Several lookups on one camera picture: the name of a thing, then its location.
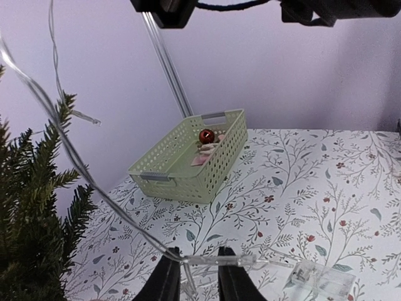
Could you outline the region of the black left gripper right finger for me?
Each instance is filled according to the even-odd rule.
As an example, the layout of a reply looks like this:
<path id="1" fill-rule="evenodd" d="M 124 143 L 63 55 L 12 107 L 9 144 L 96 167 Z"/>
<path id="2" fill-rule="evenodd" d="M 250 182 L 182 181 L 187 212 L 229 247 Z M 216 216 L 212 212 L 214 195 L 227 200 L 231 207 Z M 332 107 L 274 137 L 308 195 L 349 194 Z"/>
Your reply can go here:
<path id="1" fill-rule="evenodd" d="M 218 257 L 230 256 L 234 259 L 218 267 L 219 300 L 224 301 L 265 301 L 266 298 L 256 288 L 243 267 L 243 259 L 228 246 L 219 248 Z"/>

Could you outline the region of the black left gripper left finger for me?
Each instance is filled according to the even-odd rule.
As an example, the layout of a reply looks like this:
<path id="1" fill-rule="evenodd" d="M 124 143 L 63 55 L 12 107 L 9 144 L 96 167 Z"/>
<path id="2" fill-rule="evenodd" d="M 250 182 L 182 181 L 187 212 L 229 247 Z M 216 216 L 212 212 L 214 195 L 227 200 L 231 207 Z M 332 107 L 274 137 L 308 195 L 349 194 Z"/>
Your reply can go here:
<path id="1" fill-rule="evenodd" d="M 133 301 L 179 301 L 180 263 L 164 254 Z"/>

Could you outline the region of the clear wire fairy lights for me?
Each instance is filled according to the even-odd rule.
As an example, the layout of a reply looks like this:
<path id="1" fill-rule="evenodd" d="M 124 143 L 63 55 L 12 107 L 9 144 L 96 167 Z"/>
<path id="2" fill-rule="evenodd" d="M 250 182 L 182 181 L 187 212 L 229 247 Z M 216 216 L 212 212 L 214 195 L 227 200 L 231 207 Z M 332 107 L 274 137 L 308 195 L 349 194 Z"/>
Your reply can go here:
<path id="1" fill-rule="evenodd" d="M 192 278 L 189 266 L 191 264 L 198 265 L 208 265 L 208 266 L 232 266 L 232 267 L 250 267 L 255 268 L 255 265 L 262 263 L 267 265 L 271 263 L 270 260 L 258 260 L 254 255 L 247 256 L 238 256 L 238 255 L 224 255 L 224 256 L 180 256 L 179 254 L 175 255 L 171 251 L 167 249 L 160 240 L 158 240 L 155 236 L 151 235 L 149 232 L 145 231 L 139 225 L 134 222 L 134 220 L 129 217 L 129 215 L 124 212 L 124 210 L 119 207 L 117 203 L 112 201 L 108 194 L 101 189 L 84 162 L 82 161 L 78 151 L 75 149 L 71 140 L 68 138 L 63 126 L 61 125 L 60 118 L 58 117 L 58 113 L 56 112 L 55 106 L 53 102 L 50 100 L 48 94 L 45 90 L 30 76 L 25 74 L 17 65 L 14 58 L 11 55 L 10 50 L 4 40 L 1 37 L 1 58 L 3 61 L 15 71 L 18 78 L 23 82 L 34 95 L 35 99 L 42 106 L 43 110 L 48 115 L 49 120 L 53 123 L 56 128 L 57 133 L 60 135 L 61 142 L 65 149 L 66 155 L 68 156 L 70 162 L 76 171 L 82 176 L 82 178 L 97 191 L 102 197 L 103 200 L 106 201 L 107 205 L 113 209 L 113 211 L 126 223 L 128 223 L 132 228 L 135 228 L 146 240 L 149 244 L 155 248 L 159 253 L 165 255 L 168 259 L 177 262 L 179 265 L 184 266 L 185 274 L 187 275 L 187 281 L 191 285 L 191 289 L 195 290 L 195 282 Z"/>

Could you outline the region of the pale green perforated basket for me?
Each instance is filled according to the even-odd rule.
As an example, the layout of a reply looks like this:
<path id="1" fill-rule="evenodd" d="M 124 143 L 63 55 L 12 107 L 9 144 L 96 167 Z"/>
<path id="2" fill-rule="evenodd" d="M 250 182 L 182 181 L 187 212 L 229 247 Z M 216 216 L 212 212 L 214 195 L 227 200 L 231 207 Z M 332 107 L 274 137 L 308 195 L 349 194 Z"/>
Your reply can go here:
<path id="1" fill-rule="evenodd" d="M 211 130 L 217 139 L 201 165 L 199 134 Z M 185 118 L 129 169 L 146 196 L 210 203 L 247 141 L 243 109 Z"/>

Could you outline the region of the small green christmas tree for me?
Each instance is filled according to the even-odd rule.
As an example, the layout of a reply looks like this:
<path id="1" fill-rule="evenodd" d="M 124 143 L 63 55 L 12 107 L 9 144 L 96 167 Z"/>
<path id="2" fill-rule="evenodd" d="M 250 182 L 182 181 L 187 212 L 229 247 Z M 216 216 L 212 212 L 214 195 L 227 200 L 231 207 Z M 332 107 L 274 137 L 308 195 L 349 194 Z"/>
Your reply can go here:
<path id="1" fill-rule="evenodd" d="M 57 190 L 76 184 L 74 169 L 58 172 L 61 139 L 52 124 L 43 138 L 32 130 L 10 139 L 1 122 L 1 299 L 64 300 L 63 277 L 95 210 L 89 185 L 76 185 L 66 217 L 56 212 Z"/>

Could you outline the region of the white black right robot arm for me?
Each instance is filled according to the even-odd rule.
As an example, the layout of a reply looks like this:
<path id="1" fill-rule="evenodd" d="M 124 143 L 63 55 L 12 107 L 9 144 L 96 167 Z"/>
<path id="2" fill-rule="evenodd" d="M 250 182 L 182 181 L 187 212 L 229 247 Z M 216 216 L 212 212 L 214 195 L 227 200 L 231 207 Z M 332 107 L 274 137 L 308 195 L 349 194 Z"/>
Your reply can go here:
<path id="1" fill-rule="evenodd" d="M 150 13 L 159 28 L 184 28 L 194 9 L 226 13 L 243 11 L 266 4 L 267 1 L 244 1 L 236 4 L 218 5 L 201 1 L 143 1 L 133 0 L 138 13 Z M 392 18 L 400 12 L 400 1 L 342 0 L 342 1 L 280 1 L 281 21 L 303 26 L 332 28 L 338 20 Z"/>

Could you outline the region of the clear battery box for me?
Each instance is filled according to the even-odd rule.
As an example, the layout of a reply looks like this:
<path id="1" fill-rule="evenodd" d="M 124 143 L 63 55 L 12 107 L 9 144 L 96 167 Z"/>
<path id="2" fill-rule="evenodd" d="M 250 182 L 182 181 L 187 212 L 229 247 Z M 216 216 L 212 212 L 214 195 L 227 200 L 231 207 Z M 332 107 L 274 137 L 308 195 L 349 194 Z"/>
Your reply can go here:
<path id="1" fill-rule="evenodd" d="M 295 300 L 348 300 L 356 276 L 318 263 L 302 260 L 284 285 Z"/>

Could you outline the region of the floral white table mat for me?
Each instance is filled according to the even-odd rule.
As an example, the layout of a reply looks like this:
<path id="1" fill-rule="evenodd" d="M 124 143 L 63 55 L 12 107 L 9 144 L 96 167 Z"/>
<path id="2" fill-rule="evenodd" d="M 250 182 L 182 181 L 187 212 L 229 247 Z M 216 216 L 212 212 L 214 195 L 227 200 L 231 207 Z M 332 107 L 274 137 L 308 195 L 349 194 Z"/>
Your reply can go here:
<path id="1" fill-rule="evenodd" d="M 208 205 L 146 197 L 128 177 L 111 197 L 183 255 L 220 246 L 258 260 L 311 260 L 356 276 L 345 300 L 400 300 L 400 136 L 248 130 Z M 68 300 L 132 300 L 160 260 L 101 201 L 67 274 Z"/>

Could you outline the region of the pink bow ornaments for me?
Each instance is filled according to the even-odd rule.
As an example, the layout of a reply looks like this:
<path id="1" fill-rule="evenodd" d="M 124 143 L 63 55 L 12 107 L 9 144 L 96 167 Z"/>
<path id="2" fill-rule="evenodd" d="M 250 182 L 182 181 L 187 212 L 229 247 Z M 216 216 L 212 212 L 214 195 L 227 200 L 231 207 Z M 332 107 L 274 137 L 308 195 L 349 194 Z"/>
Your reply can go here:
<path id="1" fill-rule="evenodd" d="M 217 149 L 222 140 L 224 140 L 224 138 L 224 134 L 218 135 L 217 142 L 213 142 L 211 144 L 202 144 L 200 147 L 198 147 L 197 154 L 190 165 L 192 167 L 202 166 L 214 153 L 214 151 Z"/>

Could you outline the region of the red bauble ornament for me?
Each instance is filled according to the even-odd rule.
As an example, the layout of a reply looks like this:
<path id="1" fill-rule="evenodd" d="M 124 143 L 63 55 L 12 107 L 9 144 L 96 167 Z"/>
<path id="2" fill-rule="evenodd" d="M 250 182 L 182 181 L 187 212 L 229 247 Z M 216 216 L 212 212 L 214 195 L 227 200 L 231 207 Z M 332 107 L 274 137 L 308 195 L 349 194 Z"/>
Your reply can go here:
<path id="1" fill-rule="evenodd" d="M 210 129 L 203 129 L 199 132 L 199 142 L 201 144 L 211 144 L 215 140 L 215 133 Z"/>

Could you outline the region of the right aluminium frame post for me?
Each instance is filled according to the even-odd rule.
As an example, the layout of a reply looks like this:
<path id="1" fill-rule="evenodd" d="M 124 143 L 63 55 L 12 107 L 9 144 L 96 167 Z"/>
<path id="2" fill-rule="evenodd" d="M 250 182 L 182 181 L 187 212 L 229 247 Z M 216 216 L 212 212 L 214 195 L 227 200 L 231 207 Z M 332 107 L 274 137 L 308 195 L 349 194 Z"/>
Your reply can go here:
<path id="1" fill-rule="evenodd" d="M 183 118 L 193 116 L 193 110 L 187 99 L 184 87 L 182 86 L 159 27 L 150 13 L 142 13 L 142 19 L 147 29 L 148 36 L 153 44 L 157 58 L 159 59 L 160 65 L 164 71 L 167 83 L 169 84 L 172 95 L 175 98 Z"/>

